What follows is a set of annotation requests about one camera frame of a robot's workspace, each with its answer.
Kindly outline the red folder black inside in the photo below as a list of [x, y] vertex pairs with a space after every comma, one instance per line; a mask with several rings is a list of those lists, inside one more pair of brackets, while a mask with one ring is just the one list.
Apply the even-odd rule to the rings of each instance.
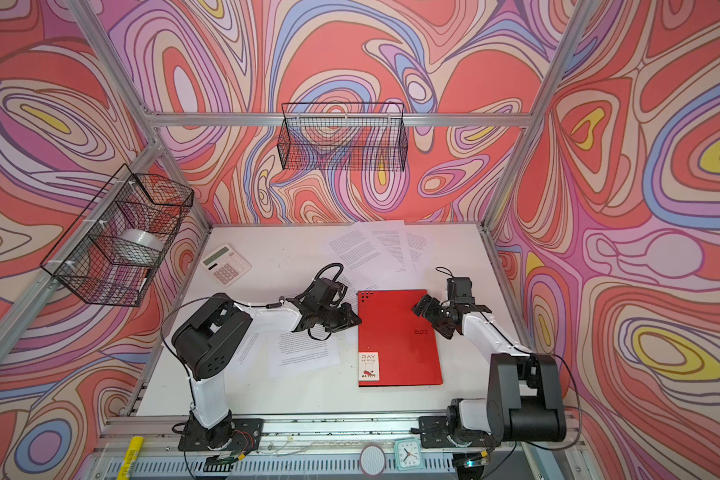
[[441, 366], [430, 322], [414, 313], [424, 290], [361, 291], [358, 385], [438, 386]]

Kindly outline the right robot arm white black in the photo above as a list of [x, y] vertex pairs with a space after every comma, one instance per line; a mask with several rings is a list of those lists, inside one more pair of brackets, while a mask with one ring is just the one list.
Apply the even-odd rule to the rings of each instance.
[[453, 440], [486, 434], [494, 444], [564, 441], [567, 421], [555, 357], [534, 353], [506, 333], [492, 311], [477, 303], [469, 278], [449, 277], [446, 293], [444, 301], [423, 295], [413, 314], [446, 339], [459, 334], [469, 340], [489, 373], [486, 396], [452, 400], [439, 429]]

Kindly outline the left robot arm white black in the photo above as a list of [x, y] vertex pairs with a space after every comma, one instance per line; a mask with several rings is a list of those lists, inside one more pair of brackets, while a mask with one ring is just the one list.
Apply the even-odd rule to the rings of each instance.
[[252, 426], [237, 428], [226, 400], [224, 371], [249, 333], [306, 333], [314, 327], [332, 334], [357, 327], [361, 318], [344, 300], [347, 287], [337, 280], [316, 277], [294, 297], [269, 304], [249, 304], [219, 292], [181, 324], [171, 337], [171, 351], [188, 376], [192, 403], [179, 449], [228, 450], [236, 435], [243, 449], [257, 447]]

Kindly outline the printed paper sheet far stack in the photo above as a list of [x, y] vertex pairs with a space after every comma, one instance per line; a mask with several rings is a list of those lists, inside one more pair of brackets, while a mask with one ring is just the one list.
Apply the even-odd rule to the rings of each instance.
[[347, 278], [375, 283], [408, 271], [402, 221], [358, 222], [343, 228], [326, 243], [344, 264]]

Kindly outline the pink desk calculator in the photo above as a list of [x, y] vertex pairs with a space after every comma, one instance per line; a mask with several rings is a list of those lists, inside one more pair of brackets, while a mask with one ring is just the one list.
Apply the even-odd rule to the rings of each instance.
[[222, 287], [232, 285], [252, 268], [229, 244], [211, 250], [202, 259], [201, 265]]

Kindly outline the round pink white disc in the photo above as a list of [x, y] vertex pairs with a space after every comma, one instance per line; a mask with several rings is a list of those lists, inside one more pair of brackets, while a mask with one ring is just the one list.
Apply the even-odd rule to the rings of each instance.
[[377, 477], [386, 469], [386, 455], [378, 445], [365, 446], [359, 457], [359, 468], [363, 475]]

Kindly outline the small teal alarm clock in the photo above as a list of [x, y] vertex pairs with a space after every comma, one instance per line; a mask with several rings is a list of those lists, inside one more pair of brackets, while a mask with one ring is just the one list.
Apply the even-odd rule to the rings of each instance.
[[421, 443], [416, 437], [396, 440], [394, 456], [395, 467], [399, 471], [419, 470], [424, 467]]

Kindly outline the white tape roll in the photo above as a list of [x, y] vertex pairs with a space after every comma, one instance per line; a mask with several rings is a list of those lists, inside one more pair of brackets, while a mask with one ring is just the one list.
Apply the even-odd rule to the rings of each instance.
[[154, 251], [161, 251], [164, 242], [150, 232], [129, 228], [119, 234], [119, 239]]

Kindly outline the yellow marker pen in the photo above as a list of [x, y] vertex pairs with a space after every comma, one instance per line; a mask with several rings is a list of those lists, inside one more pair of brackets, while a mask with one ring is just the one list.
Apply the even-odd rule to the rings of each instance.
[[116, 477], [117, 480], [131, 479], [135, 463], [139, 457], [143, 444], [144, 438], [142, 436], [134, 436], [131, 438], [126, 453], [124, 455], [122, 465], [118, 470]]

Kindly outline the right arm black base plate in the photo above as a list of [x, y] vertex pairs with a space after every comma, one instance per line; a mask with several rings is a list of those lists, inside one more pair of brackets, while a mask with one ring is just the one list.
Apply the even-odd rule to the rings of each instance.
[[490, 434], [453, 426], [445, 415], [420, 416], [414, 430], [425, 449], [480, 448], [491, 451], [496, 447]]

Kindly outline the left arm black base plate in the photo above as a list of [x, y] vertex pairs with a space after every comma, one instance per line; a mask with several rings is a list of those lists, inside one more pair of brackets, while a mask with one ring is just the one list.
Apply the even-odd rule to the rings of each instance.
[[182, 452], [250, 453], [259, 448], [263, 426], [260, 418], [229, 417], [207, 429], [190, 415], [185, 422], [175, 424], [172, 432], [179, 436], [178, 448]]

